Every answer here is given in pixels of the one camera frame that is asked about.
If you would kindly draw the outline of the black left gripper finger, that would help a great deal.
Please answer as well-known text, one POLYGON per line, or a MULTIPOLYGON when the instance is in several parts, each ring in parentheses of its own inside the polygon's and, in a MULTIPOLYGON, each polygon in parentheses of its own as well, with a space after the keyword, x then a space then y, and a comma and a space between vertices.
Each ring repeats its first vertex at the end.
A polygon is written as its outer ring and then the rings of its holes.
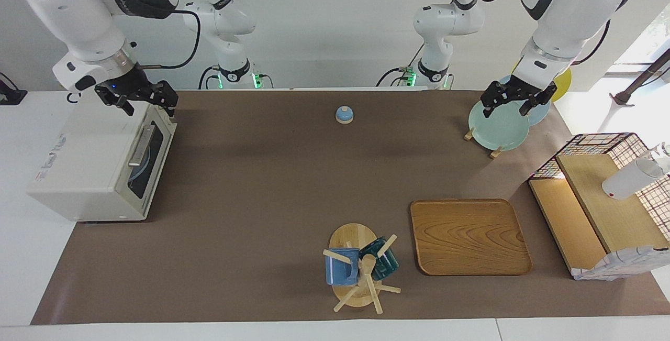
POLYGON ((501 104, 501 93, 498 91, 485 91, 479 100, 484 107, 483 116, 489 118, 496 107, 501 104))
POLYGON ((547 104, 555 94, 555 91, 557 91, 557 85, 555 83, 550 83, 545 90, 540 91, 537 94, 529 95, 528 99, 521 105, 519 114, 521 116, 527 116, 534 107, 547 104))

